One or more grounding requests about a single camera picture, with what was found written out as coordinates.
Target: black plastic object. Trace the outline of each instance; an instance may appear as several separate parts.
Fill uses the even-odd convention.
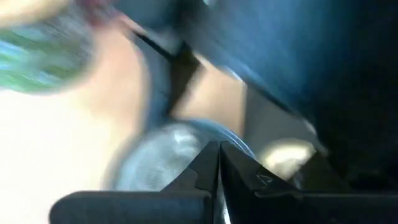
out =
[[[115,8],[142,27],[161,29],[173,24],[180,0],[117,0]]]
[[[300,167],[289,180],[300,190],[318,190],[323,192],[347,192],[348,184],[331,168],[319,152]]]
[[[396,1],[189,1],[183,13],[192,49],[304,116],[343,177],[396,163]]]
[[[210,142],[161,192],[78,192],[51,209],[51,224],[214,223],[218,142]]]
[[[246,155],[253,159],[256,158],[252,149],[237,134],[223,125],[207,119],[177,120],[176,122],[188,124],[196,130],[201,131],[210,141],[228,141]]]
[[[233,224],[398,222],[397,194],[300,191],[227,142],[220,167]]]

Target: green object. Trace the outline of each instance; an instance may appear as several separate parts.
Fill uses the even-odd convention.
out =
[[[45,21],[0,29],[0,87],[32,92],[63,86],[83,73],[91,37],[74,2]]]

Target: green fabric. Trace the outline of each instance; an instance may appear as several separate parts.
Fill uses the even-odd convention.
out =
[[[47,21],[0,29],[0,86],[44,91],[80,76],[91,35],[79,13],[72,5]]]

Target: skin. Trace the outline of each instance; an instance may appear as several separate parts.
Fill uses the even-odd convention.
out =
[[[59,92],[0,91],[0,223],[45,223],[64,195],[104,189],[108,169],[143,125],[148,74],[139,49],[125,37],[140,29],[134,26],[121,16],[96,27],[89,69]],[[207,65],[174,113],[241,133],[244,90]]]

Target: person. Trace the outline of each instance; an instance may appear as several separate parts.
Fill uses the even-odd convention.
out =
[[[124,143],[143,130],[150,86],[131,41],[140,27],[123,15],[94,24],[95,55],[80,81],[45,95],[0,91],[0,223],[45,223],[59,198],[104,189]],[[174,115],[241,133],[245,86],[206,67]]]

